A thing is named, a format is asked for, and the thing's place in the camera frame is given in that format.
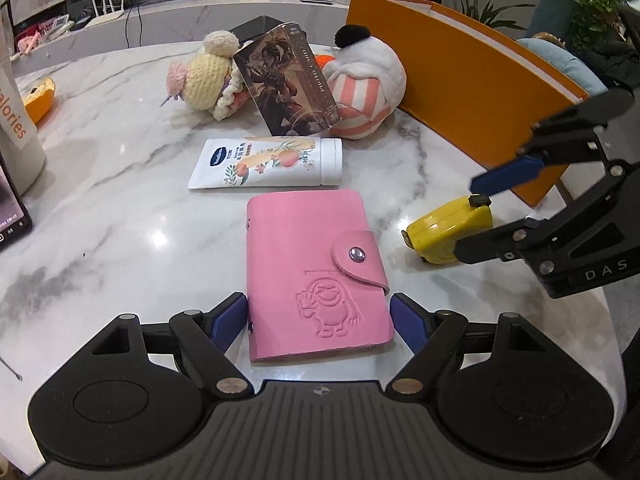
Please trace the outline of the yellow tape measure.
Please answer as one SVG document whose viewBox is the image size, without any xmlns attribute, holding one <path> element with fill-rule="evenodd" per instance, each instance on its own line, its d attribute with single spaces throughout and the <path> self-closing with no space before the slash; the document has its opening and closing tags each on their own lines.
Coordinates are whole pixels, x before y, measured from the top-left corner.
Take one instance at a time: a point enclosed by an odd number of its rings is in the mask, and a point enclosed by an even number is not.
<svg viewBox="0 0 640 480">
<path fill-rule="evenodd" d="M 457 198 L 411 222 L 401 231 L 402 238 L 424 262 L 455 263 L 458 240 L 494 227 L 490 205 L 486 195 Z"/>
</svg>

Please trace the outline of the pink card wallet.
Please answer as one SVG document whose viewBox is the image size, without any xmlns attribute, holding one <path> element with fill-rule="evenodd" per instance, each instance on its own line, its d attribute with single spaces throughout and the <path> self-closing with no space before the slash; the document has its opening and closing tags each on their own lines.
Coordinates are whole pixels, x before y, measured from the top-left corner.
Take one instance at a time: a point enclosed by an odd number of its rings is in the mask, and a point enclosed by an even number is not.
<svg viewBox="0 0 640 480">
<path fill-rule="evenodd" d="M 251 198 L 246 278 L 254 362 L 376 347 L 393 338 L 390 285 L 353 190 Z"/>
</svg>

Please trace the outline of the white striped plush toy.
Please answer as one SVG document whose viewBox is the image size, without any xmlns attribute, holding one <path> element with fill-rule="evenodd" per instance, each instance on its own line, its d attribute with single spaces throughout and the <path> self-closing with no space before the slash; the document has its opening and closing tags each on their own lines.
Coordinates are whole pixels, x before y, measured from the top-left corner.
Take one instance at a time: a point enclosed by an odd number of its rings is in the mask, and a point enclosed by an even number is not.
<svg viewBox="0 0 640 480">
<path fill-rule="evenodd" d="M 407 74 L 395 51 L 362 25 L 335 34 L 332 60 L 322 73 L 340 116 L 332 136 L 359 140 L 375 133 L 405 96 Z"/>
</svg>

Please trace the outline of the white cream tube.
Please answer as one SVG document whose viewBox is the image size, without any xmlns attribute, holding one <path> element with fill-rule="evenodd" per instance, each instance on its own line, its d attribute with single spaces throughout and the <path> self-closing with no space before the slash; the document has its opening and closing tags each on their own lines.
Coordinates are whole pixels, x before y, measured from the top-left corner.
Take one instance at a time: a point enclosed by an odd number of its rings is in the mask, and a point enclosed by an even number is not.
<svg viewBox="0 0 640 480">
<path fill-rule="evenodd" d="M 340 139 L 311 136 L 209 139 L 188 188 L 316 188 L 337 186 L 343 173 Z"/>
</svg>

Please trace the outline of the orange crochet fruit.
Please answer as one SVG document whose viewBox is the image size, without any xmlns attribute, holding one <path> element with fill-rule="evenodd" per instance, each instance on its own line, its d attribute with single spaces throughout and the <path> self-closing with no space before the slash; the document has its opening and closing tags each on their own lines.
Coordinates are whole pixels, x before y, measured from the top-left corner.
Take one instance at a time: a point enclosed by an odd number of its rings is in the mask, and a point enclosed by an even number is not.
<svg viewBox="0 0 640 480">
<path fill-rule="evenodd" d="M 327 54 L 316 54 L 314 58 L 316 59 L 316 62 L 322 70 L 329 64 L 329 62 L 332 62 L 334 60 L 334 57 L 332 55 Z"/>
</svg>

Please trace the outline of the dark card box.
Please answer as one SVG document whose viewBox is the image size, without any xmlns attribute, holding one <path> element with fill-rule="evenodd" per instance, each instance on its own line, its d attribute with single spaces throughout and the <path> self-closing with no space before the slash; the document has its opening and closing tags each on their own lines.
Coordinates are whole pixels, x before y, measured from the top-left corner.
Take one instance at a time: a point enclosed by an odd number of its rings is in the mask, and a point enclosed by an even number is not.
<svg viewBox="0 0 640 480">
<path fill-rule="evenodd" d="M 279 24 L 234 55 L 272 136 L 313 136 L 341 120 L 329 84 L 299 24 Z"/>
</svg>

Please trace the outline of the cream crochet doll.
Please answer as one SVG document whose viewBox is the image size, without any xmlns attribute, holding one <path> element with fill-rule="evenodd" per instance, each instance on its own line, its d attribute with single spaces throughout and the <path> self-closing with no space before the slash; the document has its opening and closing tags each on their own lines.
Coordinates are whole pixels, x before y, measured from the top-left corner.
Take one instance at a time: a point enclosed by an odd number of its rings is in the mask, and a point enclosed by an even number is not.
<svg viewBox="0 0 640 480">
<path fill-rule="evenodd" d="M 210 32 L 189 63 L 169 65 L 162 105 L 180 100 L 211 114 L 217 122 L 234 115 L 250 98 L 233 59 L 239 50 L 240 42 L 233 32 Z"/>
</svg>

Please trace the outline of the black gift box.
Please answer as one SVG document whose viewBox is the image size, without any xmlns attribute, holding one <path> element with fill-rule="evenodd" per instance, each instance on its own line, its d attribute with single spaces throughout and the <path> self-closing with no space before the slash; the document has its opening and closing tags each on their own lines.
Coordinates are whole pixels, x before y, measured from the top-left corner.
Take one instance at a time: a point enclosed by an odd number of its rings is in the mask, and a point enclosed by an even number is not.
<svg viewBox="0 0 640 480">
<path fill-rule="evenodd" d="M 243 44 L 246 44 L 247 41 L 254 41 L 256 38 L 265 35 L 267 32 L 270 32 L 271 29 L 282 24 L 283 22 L 277 18 L 273 18 L 268 15 L 261 15 L 233 27 L 230 29 L 230 32 L 235 34 L 235 37 L 238 38 L 239 43 L 242 46 Z"/>
</svg>

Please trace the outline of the light blue pillow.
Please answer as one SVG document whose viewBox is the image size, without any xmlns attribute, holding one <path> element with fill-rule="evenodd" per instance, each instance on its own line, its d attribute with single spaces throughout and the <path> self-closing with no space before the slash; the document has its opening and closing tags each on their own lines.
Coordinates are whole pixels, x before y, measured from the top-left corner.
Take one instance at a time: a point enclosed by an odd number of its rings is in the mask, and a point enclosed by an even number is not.
<svg viewBox="0 0 640 480">
<path fill-rule="evenodd" d="M 543 58 L 575 84 L 578 84 L 587 92 L 588 96 L 597 96 L 608 90 L 608 87 L 600 81 L 598 76 L 570 51 L 540 38 L 520 38 L 518 43 Z"/>
</svg>

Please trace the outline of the black jacket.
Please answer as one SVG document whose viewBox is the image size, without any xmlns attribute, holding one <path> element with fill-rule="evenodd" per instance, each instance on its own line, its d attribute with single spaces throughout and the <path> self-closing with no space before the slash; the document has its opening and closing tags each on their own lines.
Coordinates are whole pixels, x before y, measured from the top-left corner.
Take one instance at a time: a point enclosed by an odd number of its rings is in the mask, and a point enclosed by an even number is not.
<svg viewBox="0 0 640 480">
<path fill-rule="evenodd" d="M 638 90 L 639 11 L 624 3 L 618 15 L 625 27 L 624 38 L 611 37 L 594 50 L 589 50 L 584 61 L 608 88 Z"/>
</svg>

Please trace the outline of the leafy vine plant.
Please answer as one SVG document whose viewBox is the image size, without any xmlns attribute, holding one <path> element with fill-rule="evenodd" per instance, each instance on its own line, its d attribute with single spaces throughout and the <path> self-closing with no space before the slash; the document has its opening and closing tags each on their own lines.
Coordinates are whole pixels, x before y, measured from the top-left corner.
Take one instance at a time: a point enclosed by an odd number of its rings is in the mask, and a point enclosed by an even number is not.
<svg viewBox="0 0 640 480">
<path fill-rule="evenodd" d="M 617 32 L 622 0 L 570 0 L 573 13 L 565 43 L 576 54 L 583 54 L 608 42 Z"/>
</svg>

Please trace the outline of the black smartphone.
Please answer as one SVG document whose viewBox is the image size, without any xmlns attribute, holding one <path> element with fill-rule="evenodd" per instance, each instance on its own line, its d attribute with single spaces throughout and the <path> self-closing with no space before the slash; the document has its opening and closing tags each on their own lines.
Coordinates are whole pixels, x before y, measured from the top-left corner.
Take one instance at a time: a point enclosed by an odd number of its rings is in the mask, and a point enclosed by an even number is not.
<svg viewBox="0 0 640 480">
<path fill-rule="evenodd" d="M 32 232 L 32 218 L 1 159 L 0 171 L 0 250 L 15 244 Z"/>
</svg>

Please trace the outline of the white paper cup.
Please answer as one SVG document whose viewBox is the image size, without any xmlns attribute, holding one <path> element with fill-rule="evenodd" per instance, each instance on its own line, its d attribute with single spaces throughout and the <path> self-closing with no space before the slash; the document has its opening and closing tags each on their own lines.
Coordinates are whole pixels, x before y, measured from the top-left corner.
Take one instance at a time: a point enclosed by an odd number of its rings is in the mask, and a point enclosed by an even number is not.
<svg viewBox="0 0 640 480">
<path fill-rule="evenodd" d="M 1 156 L 17 192 L 23 195 L 39 178 L 46 163 L 37 127 L 26 112 L 13 75 L 6 20 L 1 11 L 0 120 Z"/>
</svg>

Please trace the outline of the orange yellow object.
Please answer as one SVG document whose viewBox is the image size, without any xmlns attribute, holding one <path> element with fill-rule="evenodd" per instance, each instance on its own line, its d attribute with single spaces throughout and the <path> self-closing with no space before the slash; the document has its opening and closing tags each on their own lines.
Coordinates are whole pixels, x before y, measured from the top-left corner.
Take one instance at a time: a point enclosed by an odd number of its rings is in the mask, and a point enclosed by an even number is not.
<svg viewBox="0 0 640 480">
<path fill-rule="evenodd" d="M 54 103 L 55 83 L 52 78 L 41 79 L 23 96 L 25 110 L 34 124 L 46 116 Z"/>
</svg>

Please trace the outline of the white wifi router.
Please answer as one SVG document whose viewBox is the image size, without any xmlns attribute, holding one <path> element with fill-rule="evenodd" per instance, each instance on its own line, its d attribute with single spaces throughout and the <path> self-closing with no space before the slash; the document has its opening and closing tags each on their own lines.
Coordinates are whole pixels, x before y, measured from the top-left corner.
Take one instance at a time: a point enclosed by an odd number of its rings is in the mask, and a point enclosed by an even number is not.
<svg viewBox="0 0 640 480">
<path fill-rule="evenodd" d="M 91 0 L 93 17 L 88 27 L 94 27 L 117 20 L 124 14 L 125 0 Z"/>
</svg>

